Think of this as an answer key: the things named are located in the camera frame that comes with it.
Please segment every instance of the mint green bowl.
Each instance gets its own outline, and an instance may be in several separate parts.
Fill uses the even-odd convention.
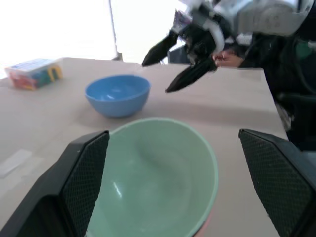
[[[218,189],[207,141],[167,118],[141,119],[110,133],[89,237],[192,237]]]

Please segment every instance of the toy box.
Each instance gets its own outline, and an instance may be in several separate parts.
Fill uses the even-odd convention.
[[[63,78],[59,62],[49,59],[20,63],[5,68],[5,72],[15,87],[28,90],[36,90]]]

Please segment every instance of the mesh grille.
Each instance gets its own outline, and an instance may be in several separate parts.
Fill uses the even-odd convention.
[[[98,198],[106,156],[106,135],[88,144],[62,191],[75,235],[83,237]]]
[[[312,200],[313,191],[270,142],[240,135],[254,188],[280,237],[290,237]]]

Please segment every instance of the table surface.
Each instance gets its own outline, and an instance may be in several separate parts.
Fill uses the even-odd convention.
[[[17,90],[7,81],[0,81],[0,173],[6,168],[5,160],[8,163],[24,156],[19,167],[0,177],[0,228],[72,140],[135,119],[168,117],[196,129],[209,141],[218,159],[219,190],[206,237],[277,237],[253,188],[238,139],[240,128],[286,137],[264,73],[219,69],[189,88],[165,94],[164,90],[184,68],[142,68],[117,61],[66,58],[65,79],[37,91]],[[131,118],[109,119],[89,105],[84,97],[86,85],[113,74],[136,74],[152,83],[142,112]]]

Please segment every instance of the person's hand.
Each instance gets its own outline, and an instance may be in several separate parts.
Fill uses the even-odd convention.
[[[236,56],[232,51],[223,51],[213,55],[213,60],[218,67],[237,68],[243,62],[243,59]]]

